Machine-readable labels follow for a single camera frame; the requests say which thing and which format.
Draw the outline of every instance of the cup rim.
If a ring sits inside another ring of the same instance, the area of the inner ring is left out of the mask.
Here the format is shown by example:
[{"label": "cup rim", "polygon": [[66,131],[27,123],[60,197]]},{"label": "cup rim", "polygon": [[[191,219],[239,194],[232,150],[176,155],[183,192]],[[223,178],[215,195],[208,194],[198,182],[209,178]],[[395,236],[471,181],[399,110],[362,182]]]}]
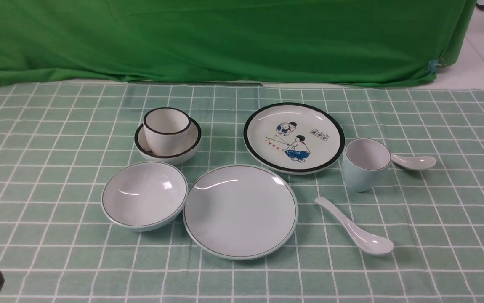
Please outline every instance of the cup rim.
[{"label": "cup rim", "polygon": [[[174,111],[179,111],[184,116],[186,116],[186,119],[188,119],[188,124],[182,130],[179,130],[178,132],[173,132],[173,133],[164,133],[164,132],[160,132],[160,131],[154,130],[148,124],[146,124],[146,117],[148,117],[148,115],[150,113],[152,113],[153,111],[157,111],[158,109],[172,109]],[[180,109],[175,109],[174,107],[166,107],[166,106],[164,106],[164,107],[156,107],[155,109],[151,109],[150,111],[146,112],[146,114],[143,117],[143,125],[148,130],[150,130],[151,132],[156,133],[156,134],[160,134],[160,135],[176,135],[176,134],[180,134],[180,133],[185,132],[186,130],[188,130],[188,128],[190,128],[190,125],[191,125],[191,120],[190,120],[190,116],[188,116],[187,113],[184,113],[184,111],[181,111]]]},{"label": "cup rim", "polygon": [[[390,161],[388,161],[388,163],[384,166],[384,167],[381,167],[381,168],[378,168],[378,169],[367,169],[367,168],[363,168],[363,167],[360,167],[359,165],[357,165],[356,163],[354,163],[354,161],[352,161],[352,159],[350,159],[350,157],[348,157],[348,146],[354,142],[354,141],[357,141],[357,140],[371,140],[371,141],[374,141],[374,142],[377,142],[378,144],[380,144],[381,146],[383,146],[387,151],[388,151],[388,154],[390,154]],[[390,150],[388,149],[388,147],[386,147],[384,144],[380,143],[379,141],[375,140],[375,139],[372,139],[372,138],[356,138],[354,140],[351,140],[349,143],[347,143],[347,145],[345,146],[345,156],[347,157],[348,161],[350,161],[350,163],[352,163],[352,165],[360,168],[360,169],[364,169],[364,170],[368,170],[368,171],[379,171],[379,170],[383,170],[385,169],[386,167],[388,167],[390,165],[390,163],[392,163],[392,153],[390,152]]]}]

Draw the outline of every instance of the tableware set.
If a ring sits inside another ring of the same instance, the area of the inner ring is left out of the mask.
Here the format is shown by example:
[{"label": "tableware set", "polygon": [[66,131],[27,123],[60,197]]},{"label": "tableware set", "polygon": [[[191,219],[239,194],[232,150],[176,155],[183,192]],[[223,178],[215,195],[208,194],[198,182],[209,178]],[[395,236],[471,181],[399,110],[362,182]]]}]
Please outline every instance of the tableware set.
[{"label": "tableware set", "polygon": [[[288,241],[298,222],[292,189],[279,175],[253,165],[219,167],[189,189],[186,177],[173,165],[191,159],[201,137],[199,124],[179,109],[147,112],[134,143],[148,162],[126,167],[107,182],[101,199],[105,215],[141,232],[161,228],[183,213],[191,239],[217,257],[251,260],[274,252]],[[433,157],[394,155],[370,138],[345,146],[342,128],[332,116],[298,103],[257,110],[246,121],[243,137],[258,162],[280,173],[313,174],[342,157],[344,182],[356,192],[372,188],[392,162],[411,170],[436,163]],[[386,255],[394,249],[392,241],[365,232],[325,198],[318,197],[315,203],[338,219],[363,252]]]}]

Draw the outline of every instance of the ceramic spoon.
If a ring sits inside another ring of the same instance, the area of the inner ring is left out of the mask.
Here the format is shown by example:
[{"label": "ceramic spoon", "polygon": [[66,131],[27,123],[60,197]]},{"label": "ceramic spoon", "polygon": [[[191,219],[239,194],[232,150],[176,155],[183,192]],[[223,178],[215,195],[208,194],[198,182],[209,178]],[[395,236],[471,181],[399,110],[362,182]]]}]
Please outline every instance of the ceramic spoon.
[{"label": "ceramic spoon", "polygon": [[327,199],[317,197],[315,203],[321,205],[321,207],[324,207],[324,209],[334,215],[341,222],[342,226],[344,226],[354,243],[365,253],[369,253],[369,255],[386,255],[394,249],[394,243],[392,241],[359,228],[336,205],[333,205]]},{"label": "ceramic spoon", "polygon": [[429,156],[403,157],[403,156],[398,156],[396,154],[392,154],[392,162],[406,169],[421,171],[435,166],[436,159],[434,157],[429,157]]}]

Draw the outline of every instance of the grid pattern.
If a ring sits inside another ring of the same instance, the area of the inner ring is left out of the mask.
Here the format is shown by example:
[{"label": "grid pattern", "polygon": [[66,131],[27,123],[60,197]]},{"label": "grid pattern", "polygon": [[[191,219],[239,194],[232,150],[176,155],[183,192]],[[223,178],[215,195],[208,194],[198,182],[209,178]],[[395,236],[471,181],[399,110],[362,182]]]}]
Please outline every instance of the grid pattern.
[{"label": "grid pattern", "polygon": [[[242,140],[244,122],[282,101],[331,113],[347,141],[376,138],[438,164],[423,173],[394,167],[362,194],[345,188],[339,162],[283,175],[300,204],[296,233],[256,261],[203,253],[180,218],[135,234],[103,215],[105,183],[143,161],[133,134],[144,111],[177,107],[200,123],[200,151],[180,166],[192,183],[215,167],[258,165]],[[313,205],[318,195],[392,239],[393,254],[363,255]],[[0,88],[0,268],[2,303],[484,302],[484,90]]]}]

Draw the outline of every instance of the white plate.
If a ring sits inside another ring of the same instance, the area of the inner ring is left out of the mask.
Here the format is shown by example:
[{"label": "white plate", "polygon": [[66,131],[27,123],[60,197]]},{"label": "white plate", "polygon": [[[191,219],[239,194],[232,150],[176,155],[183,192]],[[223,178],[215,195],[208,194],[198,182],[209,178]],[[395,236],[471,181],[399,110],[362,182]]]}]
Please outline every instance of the white plate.
[{"label": "white plate", "polygon": [[334,163],[345,146],[339,123],[313,106],[278,103],[251,115],[244,143],[271,169],[291,175],[313,174]]},{"label": "white plate", "polygon": [[288,184],[271,171],[231,165],[200,177],[183,213],[188,234],[205,251],[252,260],[272,253],[292,236],[298,204]]}]

